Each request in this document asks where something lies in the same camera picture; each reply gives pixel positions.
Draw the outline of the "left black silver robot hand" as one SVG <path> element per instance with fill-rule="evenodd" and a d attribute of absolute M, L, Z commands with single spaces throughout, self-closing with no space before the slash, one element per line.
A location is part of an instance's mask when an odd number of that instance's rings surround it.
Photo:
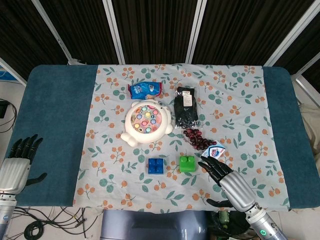
<path fill-rule="evenodd" d="M 29 178 L 31 166 L 43 138 L 37 134 L 20 138 L 11 147 L 7 158 L 0 167 L 0 193 L 18 195 L 25 187 L 42 182 L 47 173 L 43 172 L 36 178 Z"/>

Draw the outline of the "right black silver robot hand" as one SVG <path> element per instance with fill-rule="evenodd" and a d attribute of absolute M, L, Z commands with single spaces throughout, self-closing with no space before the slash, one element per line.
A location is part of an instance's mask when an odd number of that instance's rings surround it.
<path fill-rule="evenodd" d="M 217 208 L 235 208 L 242 213 L 254 207 L 256 195 L 237 171 L 211 156 L 202 156 L 198 164 L 206 170 L 227 197 L 224 201 L 208 198 L 208 204 Z"/>

